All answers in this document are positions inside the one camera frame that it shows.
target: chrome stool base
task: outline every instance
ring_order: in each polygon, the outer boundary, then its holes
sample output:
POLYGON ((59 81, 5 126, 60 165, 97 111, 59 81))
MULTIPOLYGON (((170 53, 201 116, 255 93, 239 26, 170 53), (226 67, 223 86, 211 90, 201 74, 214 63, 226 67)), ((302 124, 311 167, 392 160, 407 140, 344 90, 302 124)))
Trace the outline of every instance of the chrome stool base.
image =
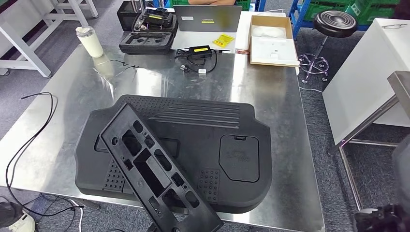
POLYGON ((306 84, 308 82, 308 78, 311 74, 318 75, 323 73, 325 77, 322 78, 322 81, 327 81, 329 62, 327 62, 325 58, 319 56, 324 44, 326 43, 327 38, 328 36, 323 39, 315 54, 303 54, 299 56, 300 69, 307 73, 306 77, 302 80, 303 84, 306 84))

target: metal table surface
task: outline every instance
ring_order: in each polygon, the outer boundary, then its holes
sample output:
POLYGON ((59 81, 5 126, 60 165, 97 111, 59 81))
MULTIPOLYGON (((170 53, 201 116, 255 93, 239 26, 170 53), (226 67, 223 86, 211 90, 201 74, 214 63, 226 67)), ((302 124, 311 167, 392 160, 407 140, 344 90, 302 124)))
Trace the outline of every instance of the metal table surface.
MULTIPOLYGON (((173 54, 129 56, 117 47, 104 50, 101 58, 91 58, 79 45, 44 87, 43 91, 58 97, 57 110, 18 162, 14 188, 140 206, 137 201, 84 195, 75 185, 74 148, 90 111, 113 105, 123 94, 245 102, 255 107, 256 118, 271 129, 272 185, 252 211, 219 216, 255 226, 324 231, 294 68, 250 65, 247 55, 220 54, 217 68, 199 76, 183 73, 173 54), (139 68, 126 69, 131 65, 139 68)), ((41 127, 49 110, 50 98, 36 97, 3 137, 0 172, 5 173, 12 155, 41 127)), ((4 175, 0 185, 5 186, 4 175)))

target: laptop lid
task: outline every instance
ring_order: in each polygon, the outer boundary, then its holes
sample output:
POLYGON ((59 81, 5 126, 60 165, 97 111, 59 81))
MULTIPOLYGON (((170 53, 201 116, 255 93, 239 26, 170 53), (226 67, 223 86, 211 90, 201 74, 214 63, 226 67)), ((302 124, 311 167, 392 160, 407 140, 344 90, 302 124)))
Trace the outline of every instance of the laptop lid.
POLYGON ((236 32, 241 6, 174 6, 181 31, 236 32))

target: white cardboard box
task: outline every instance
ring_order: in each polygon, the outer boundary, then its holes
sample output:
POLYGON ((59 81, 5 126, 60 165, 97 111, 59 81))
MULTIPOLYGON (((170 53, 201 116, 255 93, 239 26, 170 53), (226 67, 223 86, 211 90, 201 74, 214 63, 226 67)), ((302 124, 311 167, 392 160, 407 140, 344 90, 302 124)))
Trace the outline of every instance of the white cardboard box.
POLYGON ((249 30, 251 64, 299 67, 289 18, 253 15, 249 30), (255 26, 285 30, 286 38, 254 36, 252 30, 255 26))

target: round hole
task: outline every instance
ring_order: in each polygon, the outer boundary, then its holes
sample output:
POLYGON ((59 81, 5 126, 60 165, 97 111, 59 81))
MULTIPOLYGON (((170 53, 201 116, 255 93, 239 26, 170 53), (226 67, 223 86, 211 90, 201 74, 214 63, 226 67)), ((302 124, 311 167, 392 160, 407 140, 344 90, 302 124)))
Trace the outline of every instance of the round hole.
POLYGON ((117 145, 117 143, 118 143, 118 138, 114 137, 113 140, 111 140, 111 144, 115 146, 117 145))

